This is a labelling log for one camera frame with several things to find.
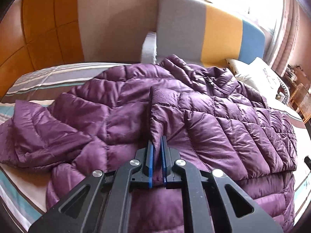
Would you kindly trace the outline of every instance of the jacket sleeve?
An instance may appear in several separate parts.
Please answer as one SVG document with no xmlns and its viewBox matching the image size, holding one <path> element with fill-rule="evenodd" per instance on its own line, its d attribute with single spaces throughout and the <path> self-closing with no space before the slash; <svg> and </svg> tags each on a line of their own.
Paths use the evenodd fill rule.
<svg viewBox="0 0 311 233">
<path fill-rule="evenodd" d="M 0 162 L 49 171 L 73 160 L 92 137 L 54 118 L 46 107 L 17 100 L 14 116 L 0 125 Z"/>
</svg>

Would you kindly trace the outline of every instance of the bed mattress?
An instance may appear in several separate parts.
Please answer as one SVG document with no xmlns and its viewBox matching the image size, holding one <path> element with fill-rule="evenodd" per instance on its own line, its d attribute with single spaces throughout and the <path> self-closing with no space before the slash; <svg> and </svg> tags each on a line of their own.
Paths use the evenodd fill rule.
<svg viewBox="0 0 311 233">
<path fill-rule="evenodd" d="M 105 69 L 125 65 L 117 63 L 79 63 L 46 68 L 20 77 L 0 103 L 0 124 L 10 119 L 15 100 L 50 105 L 62 92 L 82 85 Z M 271 108 L 286 112 L 297 137 L 298 166 L 295 176 L 295 223 L 311 200 L 311 174 L 304 157 L 311 155 L 311 140 L 300 116 L 278 100 Z M 0 164 L 0 202 L 18 228 L 27 232 L 30 225 L 46 212 L 45 193 L 50 174 L 31 174 Z"/>
</svg>

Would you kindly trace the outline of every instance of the purple puffer jacket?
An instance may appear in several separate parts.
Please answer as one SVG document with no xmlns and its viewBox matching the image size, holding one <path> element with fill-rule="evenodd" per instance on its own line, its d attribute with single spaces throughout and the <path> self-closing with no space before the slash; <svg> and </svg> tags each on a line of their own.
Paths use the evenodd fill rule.
<svg viewBox="0 0 311 233">
<path fill-rule="evenodd" d="M 222 169 L 285 232 L 293 226 L 296 137 L 287 117 L 230 71 L 186 65 L 118 66 L 60 95 L 46 108 L 16 101 L 0 126 L 0 161 L 52 171 L 47 207 L 95 169 L 116 170 L 137 149 L 155 145 L 154 184 L 161 184 L 160 137 L 199 169 Z M 133 194 L 129 232 L 183 232 L 180 190 Z"/>
</svg>

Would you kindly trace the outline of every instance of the white pillow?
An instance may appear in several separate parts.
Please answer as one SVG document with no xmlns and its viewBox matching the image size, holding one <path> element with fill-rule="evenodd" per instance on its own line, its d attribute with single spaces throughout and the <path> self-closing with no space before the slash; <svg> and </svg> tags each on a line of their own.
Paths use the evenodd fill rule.
<svg viewBox="0 0 311 233">
<path fill-rule="evenodd" d="M 258 73 L 262 73 L 263 76 L 266 76 L 271 88 L 274 90 L 277 95 L 277 91 L 280 87 L 279 76 L 259 57 L 249 64 L 251 69 L 254 69 Z"/>
<path fill-rule="evenodd" d="M 267 99 L 276 97 L 277 92 L 273 90 L 263 71 L 260 72 L 259 69 L 254 69 L 239 60 L 226 59 L 226 61 L 237 80 L 256 89 Z"/>
</svg>

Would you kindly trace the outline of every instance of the pink curtain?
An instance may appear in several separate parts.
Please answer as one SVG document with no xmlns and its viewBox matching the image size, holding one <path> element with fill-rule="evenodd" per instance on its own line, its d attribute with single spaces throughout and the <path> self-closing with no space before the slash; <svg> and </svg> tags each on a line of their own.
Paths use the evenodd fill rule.
<svg viewBox="0 0 311 233">
<path fill-rule="evenodd" d="M 296 0 L 284 0 L 281 26 L 272 52 L 266 57 L 266 62 L 280 76 L 283 76 L 293 51 L 299 28 L 299 4 Z"/>
</svg>

